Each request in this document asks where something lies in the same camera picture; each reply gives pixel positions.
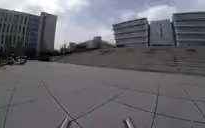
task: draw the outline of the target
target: modern building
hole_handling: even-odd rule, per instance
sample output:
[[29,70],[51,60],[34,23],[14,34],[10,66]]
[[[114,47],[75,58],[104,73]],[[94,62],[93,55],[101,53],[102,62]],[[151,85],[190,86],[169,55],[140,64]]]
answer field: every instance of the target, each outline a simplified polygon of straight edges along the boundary
[[115,24],[113,30],[117,47],[148,46],[149,24],[147,18]]
[[0,9],[0,53],[36,56],[54,49],[57,17]]
[[175,46],[170,20],[151,21],[150,46]]
[[89,50],[89,49],[103,49],[114,48],[115,46],[102,40],[101,36],[96,36],[92,40],[88,40],[76,45],[77,50]]
[[205,46],[205,12],[176,13],[173,24],[177,46]]

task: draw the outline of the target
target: wall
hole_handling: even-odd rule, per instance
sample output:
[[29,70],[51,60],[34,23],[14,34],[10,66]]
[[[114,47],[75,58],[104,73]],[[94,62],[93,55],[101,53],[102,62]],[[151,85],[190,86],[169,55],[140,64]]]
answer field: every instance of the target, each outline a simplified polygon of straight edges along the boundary
[[150,45],[174,45],[173,29],[170,20],[151,22]]
[[41,13],[38,46],[40,51],[54,50],[56,24],[57,16],[45,12]]

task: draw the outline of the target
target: concrete wall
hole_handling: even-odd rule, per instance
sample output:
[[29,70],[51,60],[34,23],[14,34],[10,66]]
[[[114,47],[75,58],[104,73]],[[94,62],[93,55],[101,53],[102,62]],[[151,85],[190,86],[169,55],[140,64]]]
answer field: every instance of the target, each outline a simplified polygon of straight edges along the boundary
[[173,29],[170,20],[151,22],[150,45],[174,45]]

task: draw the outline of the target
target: cloud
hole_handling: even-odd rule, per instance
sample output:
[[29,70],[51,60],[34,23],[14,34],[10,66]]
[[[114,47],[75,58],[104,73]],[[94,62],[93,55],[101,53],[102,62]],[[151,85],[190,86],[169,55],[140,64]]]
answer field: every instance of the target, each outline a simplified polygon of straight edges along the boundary
[[131,10],[123,11],[120,21],[132,20],[137,17],[137,13]]
[[168,5],[159,5],[150,7],[147,10],[138,13],[138,17],[147,17],[149,21],[170,19],[177,9]]
[[205,0],[0,0],[0,8],[57,15],[55,47],[59,48],[64,40],[83,42],[94,36],[114,42],[114,23],[139,17],[170,19],[174,12],[205,11]]

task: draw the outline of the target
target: pavement joint line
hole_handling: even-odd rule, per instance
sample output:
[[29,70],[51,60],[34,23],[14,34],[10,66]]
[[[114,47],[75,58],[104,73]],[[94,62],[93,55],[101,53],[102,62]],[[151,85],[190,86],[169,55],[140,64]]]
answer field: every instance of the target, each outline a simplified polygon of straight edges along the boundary
[[200,114],[202,115],[202,117],[205,119],[205,115],[202,112],[202,110],[199,108],[198,104],[196,103],[196,101],[194,100],[194,98],[191,96],[191,94],[189,93],[189,91],[186,88],[183,88],[185,93],[191,97],[191,101],[193,102],[193,104],[195,105],[195,107],[199,110]]
[[[139,90],[139,89],[129,89],[129,91],[134,91],[134,92],[139,92],[139,93],[145,93],[145,94],[151,94],[151,95],[157,95],[156,93],[153,92],[147,92],[147,91],[143,91],[143,90]],[[191,99],[189,98],[184,98],[184,97],[176,97],[176,96],[170,96],[170,95],[166,95],[166,94],[159,94],[159,96],[162,97],[167,97],[167,98],[173,98],[173,99],[180,99],[180,100],[186,100],[186,101],[191,101]],[[201,102],[201,103],[205,103],[205,100],[195,100],[196,102]]]
[[61,109],[81,128],[83,128],[77,121],[74,120],[74,118],[71,116],[71,114],[59,103],[59,101],[55,98],[55,96],[51,93],[51,91],[48,89],[44,81],[41,81],[43,86],[46,88],[46,90],[49,92],[49,94],[52,96],[52,98],[55,100],[55,102],[61,107]]
[[78,117],[77,117],[77,118],[75,118],[74,120],[78,120],[78,119],[80,119],[80,118],[82,118],[82,117],[84,117],[84,116],[86,116],[86,115],[88,115],[88,114],[90,114],[90,113],[94,112],[95,110],[97,110],[97,109],[99,109],[100,107],[102,107],[102,106],[106,105],[107,103],[109,103],[109,102],[110,102],[110,101],[112,101],[113,99],[115,99],[115,98],[119,97],[120,95],[122,95],[122,94],[123,94],[125,91],[127,91],[127,90],[128,90],[128,89],[126,89],[126,90],[124,90],[124,91],[120,92],[120,93],[119,93],[119,94],[117,94],[116,96],[114,96],[114,97],[112,97],[111,99],[107,100],[106,102],[104,102],[104,103],[102,103],[102,104],[98,105],[97,107],[93,108],[92,110],[90,110],[90,111],[88,111],[88,112],[86,112],[86,113],[84,113],[84,114],[82,114],[82,115],[78,116]]
[[157,113],[156,111],[157,111],[158,99],[159,99],[159,93],[160,93],[160,84],[161,84],[161,79],[159,79],[159,82],[158,82],[157,96],[156,96],[156,104],[155,104],[155,110],[154,110],[154,113],[153,113],[153,119],[152,119],[152,125],[151,125],[151,128],[153,128],[154,120],[155,120],[156,113]]
[[[124,105],[124,106],[126,106],[126,107],[130,107],[130,108],[133,108],[133,109],[139,110],[139,111],[144,111],[144,112],[148,112],[148,113],[151,113],[151,114],[154,113],[154,112],[151,112],[151,111],[148,111],[148,110],[142,109],[142,108],[138,108],[138,107],[135,107],[135,106],[131,106],[131,105],[129,105],[129,104],[126,104],[126,103],[123,103],[123,102],[120,102],[120,101],[116,101],[116,100],[112,100],[112,101],[115,102],[115,103],[118,103],[118,104]],[[178,119],[178,120],[182,120],[182,121],[205,124],[205,122],[202,122],[202,121],[192,121],[192,120],[189,120],[189,119],[184,119],[184,118],[179,118],[179,117],[169,116],[169,115],[165,115],[165,114],[161,114],[161,113],[156,113],[156,114],[159,115],[159,116],[164,116],[164,117],[168,117],[168,118]]]
[[165,114],[161,114],[161,113],[157,113],[157,115],[164,116],[164,117],[169,117],[169,118],[172,118],[172,119],[178,119],[178,120],[182,120],[182,121],[205,124],[205,122],[202,122],[202,121],[189,120],[189,119],[179,118],[179,117],[175,117],[175,116],[169,116],[169,115],[165,115]]
[[148,112],[148,113],[154,113],[154,112],[151,112],[151,111],[148,111],[148,110],[145,110],[145,109],[142,109],[142,108],[138,108],[138,107],[135,107],[135,106],[132,106],[132,105],[120,102],[120,101],[116,101],[116,100],[112,100],[112,101],[115,102],[115,103],[124,105],[126,107],[134,108],[134,109],[137,109],[137,110],[140,110],[140,111],[144,111],[144,112]]
[[15,85],[13,91],[12,91],[12,95],[11,95],[11,97],[10,97],[9,105],[7,106],[6,115],[5,115],[5,119],[4,119],[4,123],[3,123],[3,128],[6,127],[6,121],[7,121],[7,118],[8,118],[9,109],[10,109],[10,107],[11,107],[11,103],[12,103],[13,96],[14,96],[14,94],[15,94],[17,85],[18,85],[18,81],[16,82],[16,85]]
[[26,102],[23,102],[23,103],[16,103],[16,104],[13,104],[11,105],[12,107],[16,107],[16,106],[20,106],[20,105],[24,105],[24,104],[29,104],[29,103],[34,103],[34,102],[41,102],[41,101],[46,101],[46,100],[49,100],[49,99],[53,99],[53,97],[50,97],[50,98],[42,98],[42,99],[38,99],[38,100],[30,100],[30,101],[26,101]]

